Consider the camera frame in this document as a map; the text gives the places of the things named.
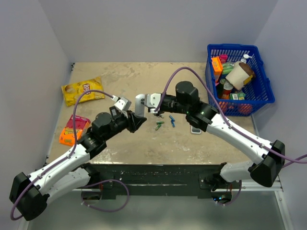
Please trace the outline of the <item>white remote control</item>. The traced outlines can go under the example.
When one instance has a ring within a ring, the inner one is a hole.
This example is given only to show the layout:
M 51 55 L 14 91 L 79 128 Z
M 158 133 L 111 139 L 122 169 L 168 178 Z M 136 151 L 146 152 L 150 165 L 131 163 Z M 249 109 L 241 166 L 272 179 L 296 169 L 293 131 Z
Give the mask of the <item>white remote control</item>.
M 144 94 L 138 94 L 135 97 L 135 114 L 136 116 L 144 117 L 145 106 L 143 104 L 145 99 Z

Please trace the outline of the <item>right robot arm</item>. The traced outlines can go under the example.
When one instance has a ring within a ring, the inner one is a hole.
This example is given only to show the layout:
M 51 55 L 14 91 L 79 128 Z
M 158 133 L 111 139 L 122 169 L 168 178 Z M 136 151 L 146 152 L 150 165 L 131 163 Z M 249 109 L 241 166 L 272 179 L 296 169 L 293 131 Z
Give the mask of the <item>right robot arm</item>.
M 202 102 L 191 82 L 181 81 L 175 89 L 174 96 L 146 94 L 140 103 L 152 114 L 184 114 L 194 128 L 223 139 L 249 158 L 245 162 L 220 164 L 217 172 L 206 177 L 206 182 L 225 188 L 233 181 L 252 179 L 264 187 L 272 187 L 284 166 L 285 145 L 279 140 L 270 142 L 250 133 L 215 107 Z

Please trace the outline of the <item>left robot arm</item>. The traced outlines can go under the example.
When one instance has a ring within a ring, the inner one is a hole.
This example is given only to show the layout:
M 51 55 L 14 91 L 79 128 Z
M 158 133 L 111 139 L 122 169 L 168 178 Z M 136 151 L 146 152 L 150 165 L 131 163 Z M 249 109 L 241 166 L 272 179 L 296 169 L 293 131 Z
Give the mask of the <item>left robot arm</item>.
M 124 130 L 136 132 L 146 120 L 144 109 L 125 111 L 115 105 L 109 112 L 99 113 L 67 152 L 29 175 L 21 172 L 14 177 L 9 195 L 13 204 L 11 220 L 33 220 L 63 194 L 78 187 L 96 187 L 99 176 L 85 163 L 106 148 L 107 140 Z

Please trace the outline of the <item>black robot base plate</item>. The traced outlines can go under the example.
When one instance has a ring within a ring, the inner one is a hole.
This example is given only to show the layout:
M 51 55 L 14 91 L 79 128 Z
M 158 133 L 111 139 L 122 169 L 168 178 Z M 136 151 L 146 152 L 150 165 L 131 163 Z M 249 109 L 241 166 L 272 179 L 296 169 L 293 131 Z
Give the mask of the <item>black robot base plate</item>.
M 90 164 L 80 166 L 90 176 L 88 184 L 100 189 L 102 199 L 118 196 L 195 196 L 216 198 L 238 189 L 238 182 L 224 182 L 219 178 L 221 165 L 131 165 Z

